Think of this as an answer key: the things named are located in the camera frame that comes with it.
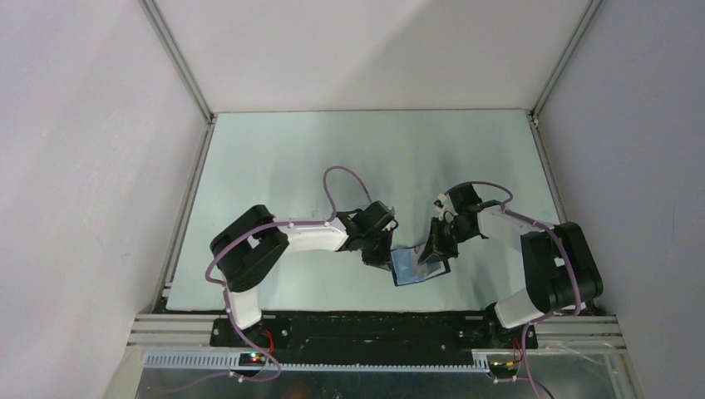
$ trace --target blue cloth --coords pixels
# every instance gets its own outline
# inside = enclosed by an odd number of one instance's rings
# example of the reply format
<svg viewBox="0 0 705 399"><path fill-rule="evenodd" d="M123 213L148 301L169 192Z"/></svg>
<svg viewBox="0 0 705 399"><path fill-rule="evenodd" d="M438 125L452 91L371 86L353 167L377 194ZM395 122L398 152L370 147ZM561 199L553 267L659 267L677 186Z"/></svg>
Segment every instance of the blue cloth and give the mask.
<svg viewBox="0 0 705 399"><path fill-rule="evenodd" d="M413 248L394 249L392 251L392 266L394 285L420 283L430 278L450 273L451 266L447 261L433 264L419 264L419 257L426 244Z"/></svg>

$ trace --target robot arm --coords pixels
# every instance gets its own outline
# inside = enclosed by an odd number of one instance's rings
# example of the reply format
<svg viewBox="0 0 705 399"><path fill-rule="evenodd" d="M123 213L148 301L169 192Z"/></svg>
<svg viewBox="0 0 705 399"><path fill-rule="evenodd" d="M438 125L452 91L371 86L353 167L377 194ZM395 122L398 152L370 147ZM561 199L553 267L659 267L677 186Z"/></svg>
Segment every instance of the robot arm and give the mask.
<svg viewBox="0 0 705 399"><path fill-rule="evenodd" d="M544 314L581 305L575 303L566 267L556 264L560 252L543 229L503 211L498 201L482 202L471 184L450 189L439 195L434 204L441 213L431 220L421 264L456 258L458 244L478 235L498 239L522 253L526 288L487 309L503 328L515 328ZM365 264L391 271L396 220L393 209L380 201L366 209L337 212L326 222L275 219L264 205L255 205L219 234L210 249L216 255L251 229L272 223L278 228L254 234L218 262L240 328L261 319L257 287L283 254L313 249L360 250ZM550 227L573 266L582 300L598 297L603 289L602 279L580 227L570 222Z"/></svg>
<svg viewBox="0 0 705 399"><path fill-rule="evenodd" d="M365 264L389 270L392 231L396 228L393 209L376 201L365 210L337 212L335 216L325 222L281 220L275 219L264 205L255 205L213 239L210 250L215 256L257 226L279 225L254 234L218 262L238 327L248 328L262 318L257 287L284 254L314 249L360 250Z"/></svg>
<svg viewBox="0 0 705 399"><path fill-rule="evenodd" d="M526 288L488 307L503 328L515 328L546 313L570 306L573 288L560 252L549 234L502 210L498 201L482 202L472 185L458 185L439 195L441 214L431 221L431 232L421 261L436 262L458 256L457 245L476 236L498 239L521 252ZM543 223L559 237L569 256L583 301L597 298L602 278L583 231L572 222Z"/></svg>

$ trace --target black mounting plate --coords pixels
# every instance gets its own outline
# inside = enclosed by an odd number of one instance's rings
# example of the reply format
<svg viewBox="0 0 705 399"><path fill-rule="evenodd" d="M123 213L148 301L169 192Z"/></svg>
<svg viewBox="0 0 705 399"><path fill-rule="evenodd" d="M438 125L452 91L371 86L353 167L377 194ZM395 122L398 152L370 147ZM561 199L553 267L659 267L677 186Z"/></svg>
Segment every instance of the black mounting plate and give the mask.
<svg viewBox="0 0 705 399"><path fill-rule="evenodd" d="M262 348L272 334L280 362L327 365L473 364L473 349L511 349L521 328L492 334L483 312L263 312L244 332ZM537 348L535 334L527 348ZM228 318L214 321L211 347L247 347Z"/></svg>

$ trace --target white wall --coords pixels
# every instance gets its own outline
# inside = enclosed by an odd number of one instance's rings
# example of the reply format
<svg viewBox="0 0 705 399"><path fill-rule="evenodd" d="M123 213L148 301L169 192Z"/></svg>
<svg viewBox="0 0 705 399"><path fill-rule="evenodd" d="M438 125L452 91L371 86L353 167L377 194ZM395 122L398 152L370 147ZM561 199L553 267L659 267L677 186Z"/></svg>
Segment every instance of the white wall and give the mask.
<svg viewBox="0 0 705 399"><path fill-rule="evenodd" d="M648 398L702 397L705 2L607 2L540 117Z"/></svg>
<svg viewBox="0 0 705 399"><path fill-rule="evenodd" d="M0 396L100 397L203 122L139 3L0 3Z"/></svg>
<svg viewBox="0 0 705 399"><path fill-rule="evenodd" d="M587 0L159 1L215 111L531 108Z"/></svg>

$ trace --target light blue table surface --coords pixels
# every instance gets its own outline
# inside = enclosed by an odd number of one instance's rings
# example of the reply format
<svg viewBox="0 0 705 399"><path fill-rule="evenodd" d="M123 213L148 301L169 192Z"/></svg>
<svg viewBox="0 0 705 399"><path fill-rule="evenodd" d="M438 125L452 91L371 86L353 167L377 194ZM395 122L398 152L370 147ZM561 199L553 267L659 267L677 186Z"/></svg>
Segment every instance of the light blue table surface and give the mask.
<svg viewBox="0 0 705 399"><path fill-rule="evenodd" d="M392 205L394 245L425 241L432 202L467 180L489 180L515 194L510 207L556 223L558 217L525 113L330 111L220 114L195 197L167 308L222 309L220 287L204 271L210 241L255 204L278 218L330 214L321 183L330 165L355 170L372 199ZM338 209L366 204L357 181L334 171ZM484 200L504 193L480 187ZM524 287L521 256L493 240L460 246L451 273L395 287L390 273L360 253L287 254L260 284L262 309L440 311L482 309Z"/></svg>

